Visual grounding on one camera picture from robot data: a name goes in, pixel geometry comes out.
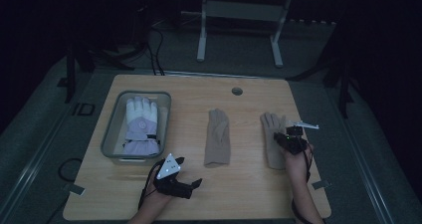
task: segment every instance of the black device on hand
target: black device on hand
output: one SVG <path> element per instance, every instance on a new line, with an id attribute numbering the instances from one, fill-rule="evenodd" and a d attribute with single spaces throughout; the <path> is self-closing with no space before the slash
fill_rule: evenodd
<path id="1" fill-rule="evenodd" d="M 304 129 L 301 126 L 290 126 L 286 128 L 286 133 L 275 132 L 274 140 L 291 154 L 296 155 L 303 152 L 308 147 L 308 142 L 302 138 Z"/>

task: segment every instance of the wooden table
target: wooden table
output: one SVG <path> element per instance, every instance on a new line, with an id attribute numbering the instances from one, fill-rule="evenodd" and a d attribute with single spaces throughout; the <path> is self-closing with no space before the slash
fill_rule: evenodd
<path id="1" fill-rule="evenodd" d="M 233 88 L 243 94 L 235 96 Z M 115 77 L 94 130 L 75 184 L 86 189 L 71 193 L 64 210 L 68 220 L 127 220 L 137 209 L 149 166 L 116 165 L 103 156 L 101 143 L 117 96 L 126 90 L 165 91 L 172 104 L 163 153 L 184 156 L 180 182 L 203 178 L 191 199 L 174 198 L 159 220 L 268 219 L 290 218 L 292 194 L 285 171 L 268 167 L 260 115 L 285 114 L 301 120 L 289 84 L 283 80 L 159 77 L 118 75 Z M 224 111 L 230 120 L 231 162 L 207 168 L 203 165 L 208 111 Z M 317 160 L 309 182 L 322 217 L 330 215 L 319 181 Z"/>

